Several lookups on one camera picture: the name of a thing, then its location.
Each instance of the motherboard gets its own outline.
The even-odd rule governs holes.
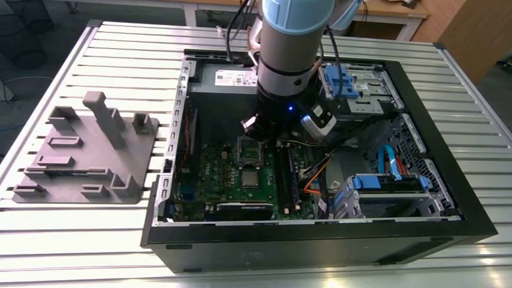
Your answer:
[[[179,186],[183,197],[181,210],[185,221],[215,221],[219,211],[227,211],[227,217],[252,220],[252,217],[268,220],[300,220],[313,218],[313,198],[299,195],[299,171],[307,165],[305,149],[297,145],[288,147],[289,165],[293,168],[296,200],[287,203],[293,209],[284,208],[289,191],[279,189],[280,174],[276,168],[276,149],[249,138],[239,137],[237,142],[203,144],[199,161],[199,180],[195,185]],[[244,214],[243,210],[261,213]]]

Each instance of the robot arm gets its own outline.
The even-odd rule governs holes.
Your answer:
[[[303,124],[312,138],[331,131],[336,119],[327,107],[304,96],[325,26],[345,29],[361,0],[263,0],[249,43],[259,47],[256,114],[243,122],[245,134],[265,140]]]

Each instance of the aluminum slotted table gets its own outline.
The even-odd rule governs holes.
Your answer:
[[[243,50],[247,35],[232,43]],[[184,49],[221,50],[215,29],[91,21],[0,164],[0,285],[60,287],[511,287],[512,137],[445,50],[429,43],[339,38],[343,57],[400,61],[499,235],[408,265],[173,275],[140,248],[151,183],[163,165]],[[323,45],[332,56],[328,39]],[[135,205],[17,204],[20,183],[55,106],[80,115],[87,91],[123,114],[160,121],[143,200]]]

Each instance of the power supply label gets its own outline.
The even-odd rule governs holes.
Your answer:
[[[252,70],[217,70],[215,72],[216,86],[256,87],[257,76]]]

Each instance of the open computer tower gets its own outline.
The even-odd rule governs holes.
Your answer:
[[[173,272],[408,263],[497,233],[400,63],[341,59],[340,79],[325,61],[309,85],[337,120],[325,142],[291,127],[260,143],[240,126],[253,72],[185,54],[141,239]]]

